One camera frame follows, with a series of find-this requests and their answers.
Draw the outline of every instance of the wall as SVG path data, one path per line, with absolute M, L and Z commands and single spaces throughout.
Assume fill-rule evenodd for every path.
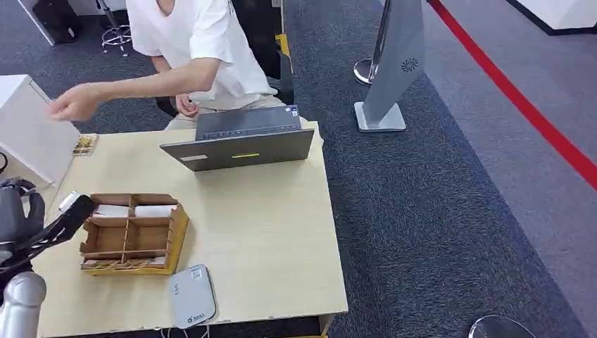
M 127 8 L 126 0 L 104 0 L 106 5 L 110 7 L 112 11 L 118 11 L 120 9 Z M 77 15 L 98 15 L 102 14 L 101 9 L 97 9 L 95 0 L 68 0 L 73 10 Z
M 518 0 L 554 30 L 593 27 L 597 23 L 596 0 Z

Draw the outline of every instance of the hand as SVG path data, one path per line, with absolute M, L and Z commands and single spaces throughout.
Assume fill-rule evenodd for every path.
M 100 102 L 105 101 L 101 83 L 79 84 L 50 103 L 52 120 L 89 120 Z
M 179 113 L 188 118 L 192 118 L 199 112 L 197 106 L 195 106 L 190 100 L 188 94 L 180 94 L 176 96 L 176 109 Z

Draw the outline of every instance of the white t-shirt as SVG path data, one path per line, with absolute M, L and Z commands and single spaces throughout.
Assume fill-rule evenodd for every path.
M 230 0 L 175 0 L 165 16 L 156 0 L 127 0 L 133 48 L 164 56 L 172 68 L 194 58 L 222 61 L 209 92 L 190 98 L 200 107 L 238 109 L 276 94 L 249 48 Z

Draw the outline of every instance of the yellow sticker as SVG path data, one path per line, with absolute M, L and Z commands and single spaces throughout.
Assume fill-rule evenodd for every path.
M 232 158 L 257 157 L 257 156 L 259 156 L 259 153 L 238 154 L 238 155 L 234 155 Z

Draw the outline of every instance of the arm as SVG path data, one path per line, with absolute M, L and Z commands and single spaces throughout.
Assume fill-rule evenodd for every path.
M 50 104 L 49 115 L 54 120 L 88 120 L 102 101 L 207 92 L 220 62 L 216 58 L 195 58 L 185 66 L 164 73 L 115 82 L 79 84 Z
M 99 82 L 97 88 L 101 101 L 208 92 L 219 66 L 218 59 L 197 58 L 164 73 L 130 80 Z
M 158 73 L 165 73 L 171 70 L 170 64 L 163 56 L 151 56 L 151 62 L 153 66 L 156 68 Z M 170 104 L 170 99 L 168 96 L 163 96 L 162 99 L 168 101 Z M 188 94 L 181 94 L 176 96 L 176 110 L 181 113 L 182 115 L 192 117 L 199 112 L 197 106 L 195 106 L 190 100 Z
M 158 73 L 165 73 L 172 69 L 170 64 L 166 61 L 166 58 L 163 56 L 150 56 L 151 62 L 153 66 L 156 68 Z

